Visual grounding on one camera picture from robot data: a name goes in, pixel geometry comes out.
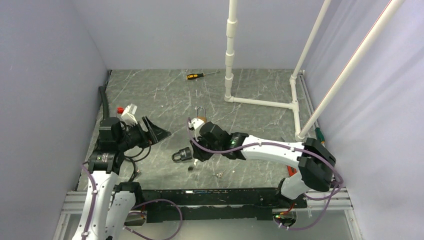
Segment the brass padlock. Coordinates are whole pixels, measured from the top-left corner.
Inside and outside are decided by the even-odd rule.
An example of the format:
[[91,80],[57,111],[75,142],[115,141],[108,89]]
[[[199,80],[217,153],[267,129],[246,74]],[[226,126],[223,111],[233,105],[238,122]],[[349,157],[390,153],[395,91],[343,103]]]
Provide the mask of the brass padlock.
[[203,106],[196,107],[196,118],[202,120],[204,123],[207,122],[206,109]]

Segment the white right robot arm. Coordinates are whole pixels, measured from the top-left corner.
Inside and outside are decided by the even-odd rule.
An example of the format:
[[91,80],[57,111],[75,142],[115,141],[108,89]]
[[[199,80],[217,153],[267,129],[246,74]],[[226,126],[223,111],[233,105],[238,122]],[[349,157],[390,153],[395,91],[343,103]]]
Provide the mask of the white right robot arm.
[[201,162],[219,154],[230,160],[262,160],[294,168],[275,194],[276,203],[289,207],[297,197],[314,190],[327,192],[335,174],[336,158],[315,138],[304,142],[262,139],[244,132],[228,133],[217,124],[188,119],[187,131],[193,157]]

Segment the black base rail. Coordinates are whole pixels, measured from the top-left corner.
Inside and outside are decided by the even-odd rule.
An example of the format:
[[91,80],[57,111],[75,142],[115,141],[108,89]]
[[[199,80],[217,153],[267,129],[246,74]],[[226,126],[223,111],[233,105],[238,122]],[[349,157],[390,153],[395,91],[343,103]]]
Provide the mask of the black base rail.
[[144,189],[141,193],[133,209],[144,213],[147,223],[180,219],[271,221],[280,211],[308,206],[304,197],[285,199],[273,187]]

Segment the black padlock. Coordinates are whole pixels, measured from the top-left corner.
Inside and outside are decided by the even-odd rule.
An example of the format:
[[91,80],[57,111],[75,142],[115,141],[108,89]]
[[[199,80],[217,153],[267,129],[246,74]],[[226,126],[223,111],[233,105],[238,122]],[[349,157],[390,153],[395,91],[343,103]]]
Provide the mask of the black padlock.
[[185,148],[179,149],[177,152],[173,153],[172,156],[171,156],[171,159],[175,163],[185,162],[185,161],[188,161],[188,160],[192,160],[193,154],[192,154],[190,147],[185,147]]

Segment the white pvc pipe frame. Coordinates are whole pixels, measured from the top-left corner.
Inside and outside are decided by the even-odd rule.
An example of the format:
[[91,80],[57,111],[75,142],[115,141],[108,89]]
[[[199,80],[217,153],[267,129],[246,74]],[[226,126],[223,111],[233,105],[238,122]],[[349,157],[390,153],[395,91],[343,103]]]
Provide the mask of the white pvc pipe frame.
[[311,114],[308,121],[304,126],[301,126],[300,122],[300,110],[299,110],[299,101],[297,96],[297,88],[296,81],[298,74],[301,70],[301,66],[303,65],[305,58],[311,48],[311,45],[316,38],[317,32],[324,20],[324,17],[328,11],[331,1],[325,0],[321,6],[321,9],[318,13],[318,16],[314,22],[312,30],[309,34],[309,37],[305,43],[305,46],[302,50],[302,53],[297,61],[297,64],[294,68],[293,73],[289,78],[289,84],[291,89],[291,98],[292,101],[290,103],[282,103],[282,102],[272,102],[265,100],[255,100],[249,98],[240,98],[232,95],[232,83],[234,79],[233,74],[233,64],[235,58],[235,49],[234,42],[236,36],[236,29],[238,25],[237,20],[237,5],[238,2],[236,0],[229,1],[228,8],[228,18],[226,21],[226,51],[225,51],[225,76],[224,76],[224,101],[228,103],[241,103],[241,104],[250,104],[250,105],[258,105],[258,106],[266,106],[266,107],[275,107],[275,108],[283,108],[292,110],[293,118],[294,118],[294,137],[300,142],[303,141],[307,132],[313,126],[313,124],[317,121],[317,119],[321,116],[325,108],[334,98],[336,93],[340,90],[342,85],[345,83],[347,78],[351,75],[353,70],[365,56],[365,54],[369,51],[371,46],[377,40],[377,37],[381,34],[382,30],[387,26],[389,21],[395,15],[395,13],[399,10],[399,8],[404,3],[403,0],[390,0],[379,14],[373,25],[370,27],[364,38],[361,40],[358,47],[355,49],[336,80],[333,82],[321,102],[318,104],[315,111]]

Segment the yellow black screwdriver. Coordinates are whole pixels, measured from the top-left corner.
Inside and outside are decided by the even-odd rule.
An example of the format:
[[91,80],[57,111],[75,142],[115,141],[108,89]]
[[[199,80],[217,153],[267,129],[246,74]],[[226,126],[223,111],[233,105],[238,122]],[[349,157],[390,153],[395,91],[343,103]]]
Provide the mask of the yellow black screwdriver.
[[195,80],[195,79],[199,79],[199,78],[203,78],[207,75],[214,75],[219,73],[220,71],[214,71],[214,72],[208,72],[208,73],[204,73],[204,72],[200,72],[200,73],[190,73],[186,76],[186,80]]

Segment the silver key bunch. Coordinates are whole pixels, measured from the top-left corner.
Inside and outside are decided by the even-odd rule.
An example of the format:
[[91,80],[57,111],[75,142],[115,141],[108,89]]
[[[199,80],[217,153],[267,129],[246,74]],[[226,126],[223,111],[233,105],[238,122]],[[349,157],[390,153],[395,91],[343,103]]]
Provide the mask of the silver key bunch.
[[216,178],[222,178],[223,177],[223,175],[225,174],[225,170],[223,170],[223,171],[220,171],[220,172],[218,172],[218,173],[216,173],[214,176],[216,177]]

